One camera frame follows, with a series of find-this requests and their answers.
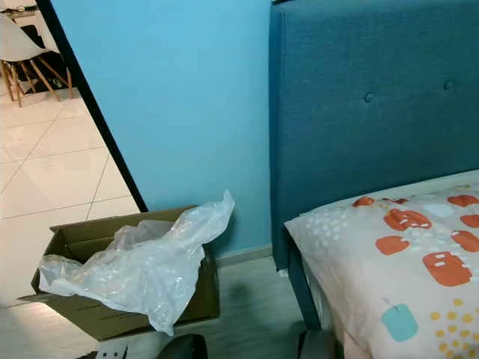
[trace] floor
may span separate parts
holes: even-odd
[[[219,268],[221,316],[185,325],[175,335],[202,334],[209,359],[294,359],[304,330],[301,313],[287,278],[279,277],[271,257]],[[45,304],[0,309],[2,358],[74,359],[97,343]],[[164,335],[122,339],[128,358],[151,359]]]
[[[49,227],[138,211],[78,91],[58,92],[0,94],[0,307],[33,293]]]

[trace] bed sheet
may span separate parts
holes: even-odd
[[[389,188],[383,191],[377,191],[367,194],[371,197],[410,197],[412,195],[426,194],[435,191],[441,191],[443,189],[451,188],[458,185],[466,185],[469,183],[479,182],[479,170],[469,171],[461,174],[455,174],[447,177],[440,177],[437,179],[431,179],[423,182],[413,183],[411,185],[404,185],[396,188]],[[345,203],[351,202],[352,199],[331,203],[321,207],[322,209],[334,206],[341,206]],[[305,274],[308,279],[308,284],[311,289],[314,304],[320,317],[321,325],[324,330],[334,331],[336,337],[344,345],[344,357],[345,359],[369,359],[371,354],[363,350],[354,340],[350,334],[344,330],[344,326],[341,323],[340,316],[335,313],[329,306],[328,299],[321,289],[317,279],[313,276],[311,268],[305,260],[303,260],[303,266]]]

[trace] teal upholstered headboard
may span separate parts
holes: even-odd
[[[270,40],[279,269],[300,212],[479,168],[479,1],[286,1]]]

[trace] clear plastic wrap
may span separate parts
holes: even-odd
[[[201,246],[225,231],[233,208],[226,191],[221,202],[185,211],[170,230],[171,224],[161,221],[122,227],[107,249],[83,265],[46,255],[39,265],[40,289],[146,314],[157,331],[173,335],[173,324],[195,292]]]

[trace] blue wall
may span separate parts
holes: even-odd
[[[148,208],[228,188],[216,251],[269,244],[269,1],[52,3]]]

